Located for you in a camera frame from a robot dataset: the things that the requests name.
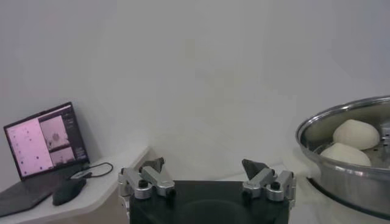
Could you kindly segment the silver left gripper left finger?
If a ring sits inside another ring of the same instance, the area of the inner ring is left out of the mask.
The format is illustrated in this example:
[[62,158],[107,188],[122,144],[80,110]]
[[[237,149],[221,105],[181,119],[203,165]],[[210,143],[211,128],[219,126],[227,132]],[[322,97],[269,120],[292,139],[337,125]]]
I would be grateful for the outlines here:
[[164,164],[165,159],[159,157],[145,161],[138,169],[122,168],[118,174],[119,196],[129,199],[133,195],[138,200],[147,200],[153,189],[164,198],[175,195],[175,182],[162,173]]

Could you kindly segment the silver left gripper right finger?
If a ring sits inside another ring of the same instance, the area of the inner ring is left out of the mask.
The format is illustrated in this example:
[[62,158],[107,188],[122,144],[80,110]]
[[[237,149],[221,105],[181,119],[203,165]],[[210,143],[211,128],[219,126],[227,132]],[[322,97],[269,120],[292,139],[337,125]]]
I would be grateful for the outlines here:
[[245,202],[260,198],[263,193],[273,202],[295,202],[296,178],[293,172],[283,170],[279,174],[264,163],[243,159],[248,180],[243,182],[242,196]]

